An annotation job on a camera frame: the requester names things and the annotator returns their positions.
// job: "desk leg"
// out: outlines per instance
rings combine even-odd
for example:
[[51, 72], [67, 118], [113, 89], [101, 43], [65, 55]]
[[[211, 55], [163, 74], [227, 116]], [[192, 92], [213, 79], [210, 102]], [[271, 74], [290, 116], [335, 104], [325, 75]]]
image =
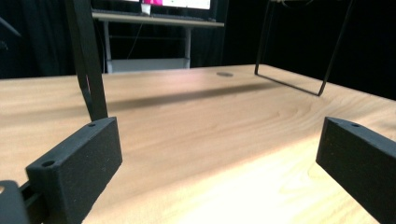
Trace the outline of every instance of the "desk leg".
[[185, 53], [184, 53], [184, 67], [190, 68], [190, 56], [191, 56], [191, 27], [186, 27], [186, 45], [185, 45]]
[[108, 33], [108, 21], [104, 21], [103, 26], [104, 26], [104, 32], [105, 32], [107, 72], [113, 73], [113, 64], [111, 63], [110, 35]]
[[289, 83], [286, 83], [286, 82], [283, 82], [283, 81], [279, 81], [277, 79], [274, 79], [274, 78], [259, 74], [259, 66], [260, 66], [260, 63], [262, 62], [262, 57], [265, 57], [265, 53], [266, 53], [266, 50], [267, 50], [267, 44], [268, 44], [267, 39], [268, 39], [268, 36], [271, 33], [272, 19], [274, 17], [274, 10], [275, 10], [274, 4], [279, 2], [279, 1], [276, 1], [276, 0], [270, 0], [270, 1], [267, 2], [267, 7], [266, 7], [266, 11], [265, 11], [265, 16], [264, 16], [264, 22], [263, 22], [263, 25], [262, 25], [262, 37], [261, 37], [260, 45], [259, 45], [259, 52], [257, 54], [256, 67], [254, 69], [254, 75], [256, 75], [258, 77], [263, 77], [263, 78], [272, 80], [272, 81], [274, 81], [276, 83], [279, 83], [279, 84], [282, 84], [282, 85], [285, 85], [285, 86], [292, 87], [292, 88], [294, 88], [296, 90], [299, 90], [299, 91], [305, 91], [305, 92], [307, 92], [309, 94], [320, 96], [323, 93], [324, 88], [325, 88], [326, 83], [327, 83], [327, 80], [329, 79], [330, 73], [332, 72], [332, 66], [334, 64], [335, 57], [338, 54], [338, 50], [340, 48], [340, 43], [341, 43], [341, 40], [342, 40], [342, 38], [344, 36], [344, 32], [346, 31], [346, 28], [347, 28], [347, 25], [348, 25], [348, 22], [349, 22], [349, 18], [350, 18], [350, 15], [352, 13], [352, 9], [353, 9], [353, 7], [355, 5], [355, 1], [356, 0], [349, 0], [349, 6], [348, 6], [347, 11], [346, 11], [346, 15], [345, 15], [345, 18], [344, 18], [344, 23], [343, 23], [343, 26], [341, 27], [340, 35], [338, 36], [337, 42], [336, 42], [335, 47], [334, 47], [334, 51], [332, 52], [332, 58], [331, 58], [331, 60], [329, 62], [329, 66], [327, 68], [326, 75], [325, 75], [325, 77], [322, 80], [322, 84], [320, 86], [320, 90], [318, 91], [318, 93], [316, 93], [314, 91], [308, 91], [306, 89], [291, 85]]

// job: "wooden table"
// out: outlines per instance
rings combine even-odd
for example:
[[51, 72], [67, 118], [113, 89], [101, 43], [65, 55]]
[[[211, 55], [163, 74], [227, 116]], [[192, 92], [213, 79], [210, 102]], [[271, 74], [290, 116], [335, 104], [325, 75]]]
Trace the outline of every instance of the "wooden table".
[[[104, 76], [123, 164], [85, 223], [375, 222], [315, 158], [325, 116], [395, 140], [395, 102], [333, 84], [318, 98], [253, 69]], [[320, 84], [265, 65], [260, 73]], [[24, 167], [88, 122], [76, 77], [1, 80], [0, 179], [24, 183]]]

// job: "screw hole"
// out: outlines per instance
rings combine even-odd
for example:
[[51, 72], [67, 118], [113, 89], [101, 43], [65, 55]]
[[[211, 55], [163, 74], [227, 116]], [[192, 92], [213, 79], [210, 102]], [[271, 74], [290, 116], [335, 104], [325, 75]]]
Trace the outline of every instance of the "screw hole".
[[233, 77], [232, 73], [227, 73], [227, 72], [217, 72], [217, 75], [220, 77]]
[[53, 163], [55, 163], [55, 161], [45, 161], [43, 162], [43, 164], [41, 164], [43, 167], [49, 167], [51, 165], [53, 165]]

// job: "black metal bracket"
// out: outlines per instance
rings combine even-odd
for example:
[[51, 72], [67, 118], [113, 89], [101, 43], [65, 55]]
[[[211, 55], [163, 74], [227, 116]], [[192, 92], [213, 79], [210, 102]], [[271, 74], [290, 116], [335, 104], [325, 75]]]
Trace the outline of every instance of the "black metal bracket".
[[91, 120], [107, 118], [105, 90], [89, 0], [67, 0], [67, 21], [78, 84]]
[[26, 167], [18, 189], [1, 181], [1, 223], [81, 223], [122, 163], [116, 118], [99, 119]]
[[335, 57], [337, 56], [338, 50], [340, 49], [341, 41], [342, 41], [344, 33], [345, 33], [346, 29], [347, 29], [347, 24], [349, 22], [350, 15], [352, 14], [353, 7], [355, 6], [355, 0], [350, 0], [350, 2], [349, 2], [349, 6], [348, 6], [348, 9], [347, 9], [347, 12], [346, 12], [346, 16], [344, 18], [344, 23], [343, 23], [343, 26], [341, 28], [340, 35], [338, 36], [337, 42], [335, 44], [334, 51], [332, 52], [332, 57], [330, 59], [329, 65], [327, 67], [326, 74], [325, 74], [325, 76], [324, 76], [324, 78], [322, 80], [322, 84], [321, 84], [320, 89], [319, 89], [318, 92], [309, 91], [309, 90], [297, 87], [295, 85], [289, 84], [287, 82], [280, 81], [280, 80], [277, 80], [275, 78], [259, 74], [259, 67], [260, 67], [260, 63], [262, 62], [262, 57], [265, 56], [265, 53], [266, 53], [266, 51], [268, 49], [268, 39], [269, 39], [269, 35], [271, 34], [271, 27], [272, 27], [273, 18], [274, 18], [275, 4], [278, 3], [278, 2], [280, 2], [280, 1], [268, 0], [268, 2], [267, 2], [267, 6], [266, 6], [266, 10], [265, 10], [265, 16], [264, 16], [264, 22], [263, 22], [263, 26], [262, 26], [262, 37], [261, 37], [261, 40], [260, 40], [259, 51], [258, 51], [258, 54], [257, 54], [256, 66], [255, 66], [255, 69], [254, 69], [254, 75], [257, 76], [257, 77], [263, 77], [263, 78], [269, 79], [271, 81], [274, 81], [274, 82], [279, 83], [279, 84], [284, 85], [284, 86], [288, 86], [288, 87], [294, 88], [294, 89], [299, 90], [299, 91], [304, 91], [304, 92], [309, 93], [309, 94], [320, 96], [323, 93], [324, 88], [326, 87], [326, 83], [327, 83], [327, 81], [329, 79], [330, 73], [332, 72], [332, 67], [333, 67], [334, 62], [335, 62]]
[[359, 124], [326, 118], [317, 163], [380, 223], [396, 223], [396, 143]]

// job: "black cable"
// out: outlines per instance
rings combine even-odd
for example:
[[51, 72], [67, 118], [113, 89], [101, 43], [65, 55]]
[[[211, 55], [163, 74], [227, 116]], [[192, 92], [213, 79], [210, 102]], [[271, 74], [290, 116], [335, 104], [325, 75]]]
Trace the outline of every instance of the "black cable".
[[7, 21], [5, 21], [3, 18], [0, 17], [0, 24], [3, 24], [4, 26], [6, 26], [6, 28], [8, 28], [8, 30], [14, 34], [17, 37], [22, 37], [22, 35], [20, 34], [20, 32], [18, 32], [11, 24], [9, 24]]
[[129, 57], [131, 56], [132, 51], [134, 50], [134, 45], [136, 44], [137, 38], [139, 37], [140, 30], [142, 29], [142, 26], [143, 26], [143, 23], [140, 24], [139, 31], [137, 31], [136, 39], [134, 40], [134, 44], [132, 45], [132, 48], [129, 51], [128, 57], [126, 59], [129, 59]]
[[105, 53], [105, 44], [103, 43], [102, 36], [100, 35], [100, 30], [99, 30], [99, 27], [98, 27], [97, 22], [94, 21], [93, 24], [95, 24], [95, 28], [96, 28], [96, 30], [97, 30], [97, 32], [98, 32], [98, 36], [99, 36], [99, 41], [100, 41], [101, 46], [102, 46], [103, 73], [105, 73], [105, 72], [106, 72], [106, 53]]
[[303, 5], [301, 5], [301, 6], [298, 6], [298, 7], [291, 7], [291, 6], [289, 6], [288, 4], [286, 4], [286, 1], [287, 1], [287, 0], [281, 0], [280, 2], [282, 3], [282, 6], [283, 6], [283, 7], [288, 8], [288, 9], [301, 9], [301, 8], [304, 8], [304, 7], [309, 6], [312, 2], [314, 2], [314, 0], [310, 0], [310, 1], [306, 2], [305, 4], [303, 4]]

